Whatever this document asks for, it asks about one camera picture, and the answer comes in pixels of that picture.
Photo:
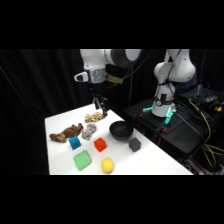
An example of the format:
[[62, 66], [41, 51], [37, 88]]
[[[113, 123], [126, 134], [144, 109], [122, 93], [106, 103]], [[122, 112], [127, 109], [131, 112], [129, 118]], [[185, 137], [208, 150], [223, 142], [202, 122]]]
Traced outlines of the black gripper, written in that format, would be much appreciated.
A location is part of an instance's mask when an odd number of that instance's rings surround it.
[[[108, 112], [108, 99], [104, 98], [106, 96], [106, 83], [90, 83], [89, 84], [90, 93], [93, 97], [93, 103], [95, 105], [96, 110], [100, 109], [102, 107], [103, 115], [104, 117], [107, 116]], [[97, 97], [95, 96], [101, 96], [101, 106], [100, 102]]]

